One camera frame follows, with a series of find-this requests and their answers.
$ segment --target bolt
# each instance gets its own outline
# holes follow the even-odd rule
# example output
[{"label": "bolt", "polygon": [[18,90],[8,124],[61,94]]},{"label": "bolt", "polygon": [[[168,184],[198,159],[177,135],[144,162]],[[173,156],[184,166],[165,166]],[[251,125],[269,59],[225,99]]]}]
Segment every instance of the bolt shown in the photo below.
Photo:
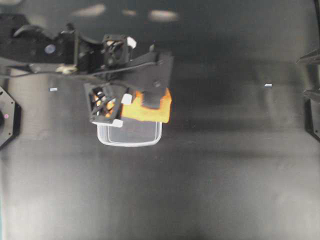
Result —
[{"label": "bolt", "polygon": [[53,54],[56,51],[56,46],[53,44],[49,44],[45,47],[44,51],[46,54]]}]

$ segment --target clear plastic container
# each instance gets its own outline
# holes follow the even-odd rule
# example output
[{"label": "clear plastic container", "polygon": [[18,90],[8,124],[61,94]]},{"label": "clear plastic container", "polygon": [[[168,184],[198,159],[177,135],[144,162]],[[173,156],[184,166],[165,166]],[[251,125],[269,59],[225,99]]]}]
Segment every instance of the clear plastic container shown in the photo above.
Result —
[{"label": "clear plastic container", "polygon": [[155,145],[161,139],[162,122],[138,121],[123,117],[123,127],[97,126],[101,143],[119,147]]}]

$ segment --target black tabletop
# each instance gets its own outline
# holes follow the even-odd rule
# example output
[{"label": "black tabletop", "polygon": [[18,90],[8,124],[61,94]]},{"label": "black tabletop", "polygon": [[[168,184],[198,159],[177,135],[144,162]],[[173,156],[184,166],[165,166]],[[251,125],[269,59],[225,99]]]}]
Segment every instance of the black tabletop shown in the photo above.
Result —
[{"label": "black tabletop", "polygon": [[96,40],[132,36],[137,55],[155,43],[175,56],[170,122],[148,147],[101,144],[74,79],[3,83],[22,107],[20,135],[0,151],[4,239],[320,238],[320,143],[303,109],[319,77],[296,64],[318,47],[312,0],[25,0],[0,9],[53,33],[72,22]]}]

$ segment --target cable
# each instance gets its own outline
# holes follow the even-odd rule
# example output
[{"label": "cable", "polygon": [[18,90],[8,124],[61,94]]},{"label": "cable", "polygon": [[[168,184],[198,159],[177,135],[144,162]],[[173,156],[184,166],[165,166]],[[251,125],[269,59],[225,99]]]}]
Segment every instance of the cable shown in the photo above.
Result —
[{"label": "cable", "polygon": [[112,70],[97,71],[97,72],[89,73],[89,74],[63,74],[61,72],[56,72],[56,71],[31,72],[31,73],[25,73],[25,74],[20,74],[20,75],[9,75],[9,74],[1,74],[0,73],[0,78],[16,79],[16,78],[22,78],[22,77],[27,77],[27,76],[44,75],[44,74],[59,75],[59,76],[63,76],[63,77],[92,77],[92,76],[97,76],[97,75],[101,75],[101,74],[113,74],[113,73],[125,72],[125,71],[129,71],[132,69],[137,69],[137,68],[151,66],[151,65],[154,66],[154,65],[158,65],[158,64],[161,64],[161,62],[149,61],[149,62],[141,63],[138,65],[123,67],[123,68],[118,68],[118,69],[112,69]]},{"label": "cable", "polygon": [[25,73],[25,74],[20,74],[20,75],[9,75],[9,74],[0,73],[0,78],[16,79],[16,78],[22,78],[22,77],[34,76],[34,75],[43,75],[43,74],[59,75],[59,76],[67,76],[67,77],[76,76],[76,75],[66,75],[66,74],[62,74],[61,72],[55,72],[55,71],[42,71],[42,72]]},{"label": "cable", "polygon": [[149,62],[141,63],[138,65],[134,65],[134,66],[128,66],[128,67],[123,67],[123,68],[118,68],[118,69],[113,69],[113,70],[97,71],[94,73],[86,74],[84,76],[96,76],[96,75],[100,75],[100,74],[113,74],[113,73],[129,71],[132,69],[137,69],[137,68],[141,68],[144,66],[157,65],[157,64],[161,64],[161,63],[160,62],[158,63],[155,61],[149,61]]}]

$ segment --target small white label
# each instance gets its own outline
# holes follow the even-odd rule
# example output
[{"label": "small white label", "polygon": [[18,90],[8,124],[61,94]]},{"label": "small white label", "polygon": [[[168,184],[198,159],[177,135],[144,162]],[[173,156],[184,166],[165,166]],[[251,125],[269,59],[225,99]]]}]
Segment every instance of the small white label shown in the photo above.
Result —
[{"label": "small white label", "polygon": [[124,125],[124,121],[120,119],[115,119],[113,120],[112,123],[102,123],[102,122],[96,122],[96,121],[93,121],[92,123],[98,126],[109,126],[109,127],[116,127],[116,128],[122,128],[122,126]]},{"label": "small white label", "polygon": [[130,36],[128,36],[128,37],[126,38],[126,40],[127,40],[128,46],[130,46],[132,49],[136,48],[136,46],[137,46],[136,40],[134,40],[134,39],[133,39],[132,37],[130,37]]},{"label": "small white label", "polygon": [[124,105],[130,105],[132,102],[132,95],[129,93],[125,93],[122,97],[121,103]]}]

